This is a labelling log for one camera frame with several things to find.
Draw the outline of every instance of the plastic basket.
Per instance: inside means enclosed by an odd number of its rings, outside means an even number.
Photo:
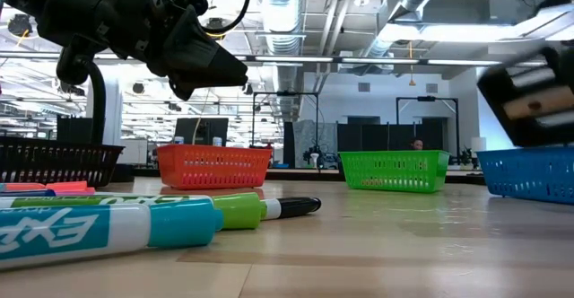
[[[443,151],[340,153],[347,184],[356,189],[432,193],[442,188],[449,154]]]
[[[165,145],[158,148],[161,181],[179,189],[259,187],[271,154],[271,149]]]
[[[0,136],[0,182],[87,181],[104,187],[123,146]]]
[[[574,148],[479,152],[493,195],[574,204]]]

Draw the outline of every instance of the teal marker cap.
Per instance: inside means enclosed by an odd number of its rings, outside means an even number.
[[[223,213],[210,199],[151,205],[149,247],[184,248],[209,244],[223,227]]]

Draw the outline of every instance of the green marker cap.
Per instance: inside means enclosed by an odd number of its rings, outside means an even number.
[[[223,230],[256,229],[259,226],[262,203],[257,193],[213,196],[212,199],[215,208],[223,211]]]

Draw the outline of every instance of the silver duct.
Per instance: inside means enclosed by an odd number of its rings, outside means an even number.
[[[387,12],[386,19],[383,25],[381,25],[381,32],[379,35],[371,42],[369,48],[363,53],[364,57],[383,57],[388,49],[393,44],[393,41],[385,41],[384,28],[388,21],[392,21],[398,17],[407,15],[409,13],[421,12],[422,8],[430,0],[398,0],[395,7],[392,8],[390,12]],[[383,4],[382,7],[390,10],[390,5]]]
[[[269,32],[299,32],[301,28],[301,0],[262,0],[263,26]],[[290,36],[267,36],[269,53],[278,56],[300,55],[301,39]],[[298,67],[274,67],[274,88],[277,92],[302,92],[303,82],[298,79]],[[278,97],[278,108],[283,120],[296,120],[300,98]]]

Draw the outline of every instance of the marker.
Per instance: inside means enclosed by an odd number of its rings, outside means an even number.
[[[211,242],[223,225],[208,199],[0,209],[0,268]]]
[[[52,189],[0,192],[0,198],[1,197],[54,197],[55,195],[56,192]]]
[[[0,197],[0,208],[33,206],[81,206],[142,204],[156,205],[184,200],[208,199],[215,208],[223,211],[223,230],[256,229],[264,215],[263,207],[256,193],[227,196],[81,196],[81,197]]]
[[[42,185],[40,183],[5,183],[0,184],[0,192],[4,191],[29,191],[29,190],[41,190],[41,189],[51,189],[56,192],[59,196],[89,196],[93,195],[96,191],[95,188],[88,187],[87,181],[69,181],[69,182],[57,182],[47,185]]]
[[[264,220],[303,216],[321,208],[321,199],[315,197],[286,197],[262,201],[267,207]]]

